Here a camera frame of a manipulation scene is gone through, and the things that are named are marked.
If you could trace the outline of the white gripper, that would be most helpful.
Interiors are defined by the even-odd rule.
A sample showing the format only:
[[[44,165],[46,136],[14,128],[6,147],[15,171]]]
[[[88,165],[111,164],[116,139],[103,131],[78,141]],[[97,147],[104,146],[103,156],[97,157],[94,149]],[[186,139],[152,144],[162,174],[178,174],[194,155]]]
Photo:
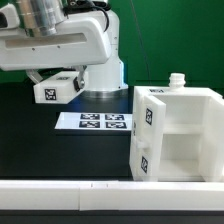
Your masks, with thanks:
[[[83,11],[63,3],[8,3],[0,8],[0,69],[27,70],[35,84],[36,71],[76,66],[77,92],[85,87],[86,66],[111,56],[109,15],[93,3]]]

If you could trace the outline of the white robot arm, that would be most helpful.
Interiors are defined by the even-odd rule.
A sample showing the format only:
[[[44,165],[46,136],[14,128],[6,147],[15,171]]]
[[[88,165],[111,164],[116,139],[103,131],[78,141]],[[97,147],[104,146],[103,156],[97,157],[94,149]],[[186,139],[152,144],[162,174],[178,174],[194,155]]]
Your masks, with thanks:
[[[24,70],[37,103],[127,89],[108,0],[11,0],[0,7],[0,69]]]

